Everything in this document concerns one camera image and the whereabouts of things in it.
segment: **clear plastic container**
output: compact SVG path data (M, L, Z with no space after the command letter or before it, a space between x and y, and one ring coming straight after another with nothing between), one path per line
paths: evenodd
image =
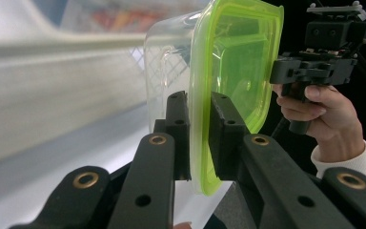
M261 129L283 14L282 7L259 0L215 0L203 11L158 22L147 33L150 129L165 117L170 94L188 93L191 172L198 193L212 195L221 184L208 146L211 92L231 98L251 133Z

